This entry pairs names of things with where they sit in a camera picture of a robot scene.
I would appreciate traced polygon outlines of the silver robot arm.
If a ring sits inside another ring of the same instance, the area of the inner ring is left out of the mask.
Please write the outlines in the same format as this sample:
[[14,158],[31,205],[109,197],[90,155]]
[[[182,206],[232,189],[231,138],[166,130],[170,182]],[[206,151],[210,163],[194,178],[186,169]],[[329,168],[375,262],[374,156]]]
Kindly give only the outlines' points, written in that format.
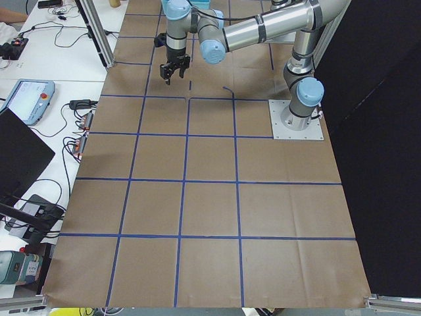
[[184,76],[190,64],[188,34],[197,34],[202,58],[215,65],[229,52],[295,32],[291,57],[284,66],[291,101],[282,111],[281,120],[286,128],[302,131],[315,119],[312,113],[324,96],[323,84],[311,74],[320,29],[337,18],[346,4],[330,0],[273,1],[270,11],[236,18],[233,25],[226,26],[222,11],[201,10],[190,1],[163,1],[166,31],[155,38],[155,47],[166,47],[167,60],[160,65],[160,76],[166,84],[175,71]]

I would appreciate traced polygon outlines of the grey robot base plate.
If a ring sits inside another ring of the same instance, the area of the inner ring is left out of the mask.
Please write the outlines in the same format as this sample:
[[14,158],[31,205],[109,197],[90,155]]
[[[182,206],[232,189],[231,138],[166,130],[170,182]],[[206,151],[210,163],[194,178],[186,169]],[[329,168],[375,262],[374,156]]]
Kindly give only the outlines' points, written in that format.
[[309,117],[296,117],[289,108],[290,100],[269,99],[272,135],[275,140],[317,141],[324,140],[320,118],[315,109]]

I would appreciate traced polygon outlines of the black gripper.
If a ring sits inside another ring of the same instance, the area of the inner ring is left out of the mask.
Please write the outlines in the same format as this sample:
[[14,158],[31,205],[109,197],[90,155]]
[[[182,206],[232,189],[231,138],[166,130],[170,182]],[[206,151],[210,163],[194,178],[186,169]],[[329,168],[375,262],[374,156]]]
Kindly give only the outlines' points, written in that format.
[[184,78],[185,71],[190,66],[190,56],[186,53],[186,48],[173,49],[166,46],[167,62],[160,65],[160,76],[165,84],[170,85],[170,79],[175,70],[179,69],[180,78]]

